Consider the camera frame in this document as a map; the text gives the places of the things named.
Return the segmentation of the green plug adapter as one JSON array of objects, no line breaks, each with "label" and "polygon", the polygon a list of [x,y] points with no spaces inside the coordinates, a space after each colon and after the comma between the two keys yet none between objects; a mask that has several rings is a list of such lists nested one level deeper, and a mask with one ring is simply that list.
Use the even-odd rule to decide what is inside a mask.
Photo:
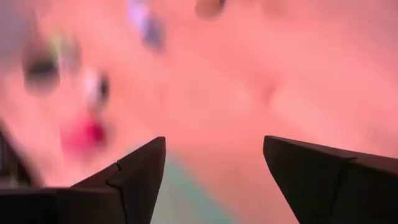
[{"label": "green plug adapter", "polygon": [[36,94],[53,91],[65,75],[80,67],[79,43],[74,39],[31,39],[22,51],[21,69],[25,89]]}]

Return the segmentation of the black cylinder top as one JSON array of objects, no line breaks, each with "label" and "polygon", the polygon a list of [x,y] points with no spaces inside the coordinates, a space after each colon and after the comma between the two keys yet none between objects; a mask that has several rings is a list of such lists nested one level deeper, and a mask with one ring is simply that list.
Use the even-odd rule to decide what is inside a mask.
[{"label": "black cylinder top", "polygon": [[109,99],[109,73],[105,70],[86,69],[84,72],[84,94],[91,107],[100,107]]}]

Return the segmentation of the lavender plug adapter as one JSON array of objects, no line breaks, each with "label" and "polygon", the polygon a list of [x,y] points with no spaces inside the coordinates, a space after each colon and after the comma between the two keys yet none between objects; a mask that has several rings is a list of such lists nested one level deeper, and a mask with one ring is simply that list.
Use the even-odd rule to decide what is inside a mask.
[{"label": "lavender plug adapter", "polygon": [[127,17],[137,29],[144,45],[157,52],[164,49],[164,29],[147,0],[127,0]]}]

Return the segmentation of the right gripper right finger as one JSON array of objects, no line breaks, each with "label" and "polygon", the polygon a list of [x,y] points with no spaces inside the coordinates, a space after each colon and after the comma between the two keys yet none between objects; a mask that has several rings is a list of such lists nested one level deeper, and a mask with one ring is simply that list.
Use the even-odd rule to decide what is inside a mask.
[{"label": "right gripper right finger", "polygon": [[263,154],[300,224],[398,224],[398,159],[276,136]]}]

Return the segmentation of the red plug adapter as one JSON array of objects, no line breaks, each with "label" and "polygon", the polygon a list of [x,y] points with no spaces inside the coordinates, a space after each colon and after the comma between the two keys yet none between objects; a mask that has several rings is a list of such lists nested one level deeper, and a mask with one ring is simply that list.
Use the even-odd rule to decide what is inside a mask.
[{"label": "red plug adapter", "polygon": [[85,157],[100,151],[108,141],[107,125],[91,117],[75,119],[60,130],[62,149],[74,157]]}]

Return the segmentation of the black-capped orange cylinder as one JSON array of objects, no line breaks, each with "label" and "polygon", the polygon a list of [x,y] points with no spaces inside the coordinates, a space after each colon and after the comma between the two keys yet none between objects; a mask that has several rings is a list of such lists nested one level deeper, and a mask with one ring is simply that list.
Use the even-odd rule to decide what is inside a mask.
[{"label": "black-capped orange cylinder", "polygon": [[196,0],[195,14],[202,19],[213,19],[219,16],[227,0]]}]

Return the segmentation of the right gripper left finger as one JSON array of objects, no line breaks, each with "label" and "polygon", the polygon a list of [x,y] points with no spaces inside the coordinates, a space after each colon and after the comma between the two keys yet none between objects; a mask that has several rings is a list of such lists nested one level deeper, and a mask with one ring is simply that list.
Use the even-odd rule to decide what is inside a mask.
[{"label": "right gripper left finger", "polygon": [[150,224],[165,156],[157,137],[69,188],[0,190],[0,224]]}]

